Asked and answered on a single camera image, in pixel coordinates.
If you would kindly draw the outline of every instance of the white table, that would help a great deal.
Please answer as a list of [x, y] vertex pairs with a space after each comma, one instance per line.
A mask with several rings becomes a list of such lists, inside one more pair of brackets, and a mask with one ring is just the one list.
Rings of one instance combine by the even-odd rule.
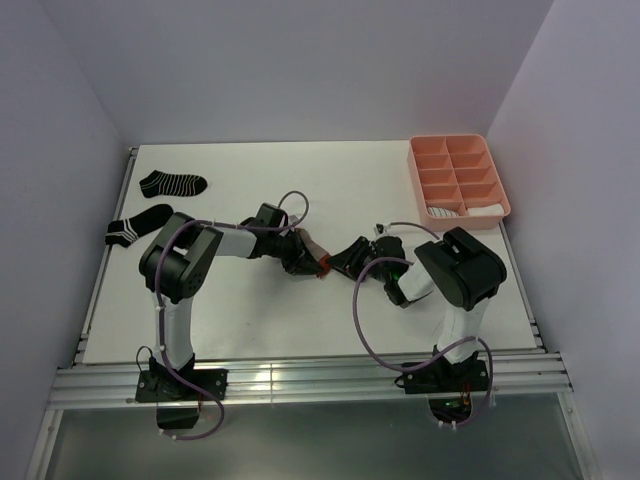
[[[359, 235], [373, 238], [376, 223], [418, 221], [406, 167], [407, 141], [155, 145], [139, 150], [122, 218], [159, 203], [201, 219], [240, 222], [262, 202], [277, 203], [291, 189], [311, 200], [304, 227], [331, 253]], [[153, 170], [202, 175], [209, 188], [196, 197], [142, 196], [138, 182]], [[284, 208], [300, 214], [301, 200]], [[398, 228], [409, 260], [431, 238]], [[490, 304], [481, 337], [496, 350], [536, 348], [529, 319], [499, 228], [472, 232], [507, 265], [508, 279]], [[128, 249], [114, 246], [91, 319], [84, 362], [132, 362], [141, 345], [155, 343], [151, 294], [138, 273], [152, 233]], [[293, 277], [279, 261], [216, 258], [195, 297], [192, 342], [198, 359], [276, 359], [365, 353], [351, 318], [353, 282]], [[446, 302], [439, 292], [400, 309], [382, 284], [368, 280], [360, 294], [365, 335], [379, 353], [430, 352]]]

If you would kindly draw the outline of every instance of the black and white striped sock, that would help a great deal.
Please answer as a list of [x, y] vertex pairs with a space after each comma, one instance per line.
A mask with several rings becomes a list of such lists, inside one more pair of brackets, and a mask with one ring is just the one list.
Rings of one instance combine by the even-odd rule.
[[160, 204], [139, 213], [135, 217], [115, 220], [107, 227], [104, 243], [122, 245], [127, 248], [138, 238], [164, 226], [173, 215], [173, 208]]
[[142, 194], [147, 197], [172, 195], [193, 197], [204, 192], [207, 181], [199, 175], [177, 175], [154, 170], [147, 178], [140, 180]]

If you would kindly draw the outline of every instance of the gray floor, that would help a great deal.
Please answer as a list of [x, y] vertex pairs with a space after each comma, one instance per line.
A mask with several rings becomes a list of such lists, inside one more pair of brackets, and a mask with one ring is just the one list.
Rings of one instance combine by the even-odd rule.
[[425, 400], [236, 406], [219, 434], [177, 443], [153, 410], [68, 412], [47, 478], [580, 478], [555, 395], [497, 400], [455, 434]]

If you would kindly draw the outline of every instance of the rolled sock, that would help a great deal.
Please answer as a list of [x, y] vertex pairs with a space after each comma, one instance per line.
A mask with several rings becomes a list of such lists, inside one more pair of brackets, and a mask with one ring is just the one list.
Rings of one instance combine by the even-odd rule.
[[115, 220], [107, 227], [104, 243], [107, 245], [117, 243], [127, 248], [138, 238], [163, 227], [171, 215], [173, 215], [173, 208], [163, 203], [151, 207], [135, 217]]
[[199, 175], [179, 175], [154, 170], [140, 180], [140, 190], [146, 198], [157, 195], [194, 197], [204, 192], [207, 181]]
[[471, 217], [486, 217], [490, 215], [504, 215], [504, 208], [499, 203], [487, 205], [486, 207], [467, 208], [467, 212]]
[[459, 217], [458, 212], [454, 212], [453, 210], [449, 210], [448, 208], [440, 208], [440, 207], [427, 207], [427, 212], [432, 217]]

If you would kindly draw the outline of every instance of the pink storage box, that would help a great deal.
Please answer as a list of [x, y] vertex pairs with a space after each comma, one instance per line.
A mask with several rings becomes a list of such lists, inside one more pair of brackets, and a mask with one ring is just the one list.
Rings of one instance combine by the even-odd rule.
[[[453, 227], [488, 230], [511, 213], [502, 182], [480, 135], [438, 135], [410, 140], [408, 167], [421, 223], [434, 230]], [[499, 203], [502, 215], [469, 216], [467, 208]], [[435, 217], [427, 207], [440, 207], [459, 217]]]

